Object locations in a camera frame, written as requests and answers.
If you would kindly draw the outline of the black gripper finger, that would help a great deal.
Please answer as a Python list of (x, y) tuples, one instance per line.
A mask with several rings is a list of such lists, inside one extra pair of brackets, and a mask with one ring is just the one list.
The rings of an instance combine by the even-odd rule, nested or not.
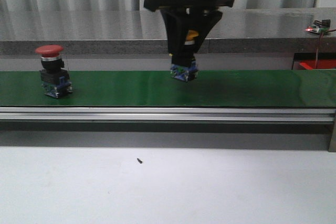
[(172, 55), (172, 64), (187, 64), (183, 47), (187, 35), (188, 21), (185, 8), (164, 8), (161, 10), (166, 34), (168, 53)]
[(211, 12), (201, 13), (194, 23), (193, 30), (198, 32), (198, 36), (194, 38), (194, 53), (197, 53), (205, 40), (206, 36), (212, 30), (212, 28), (221, 20), (223, 13), (218, 10)]

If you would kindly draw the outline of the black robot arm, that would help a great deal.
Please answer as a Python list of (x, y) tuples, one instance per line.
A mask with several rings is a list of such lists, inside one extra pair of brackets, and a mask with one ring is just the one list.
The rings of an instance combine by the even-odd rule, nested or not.
[(232, 7), (234, 0), (144, 0), (144, 8), (160, 10), (172, 64), (190, 67), (204, 39), (222, 18), (220, 6)]

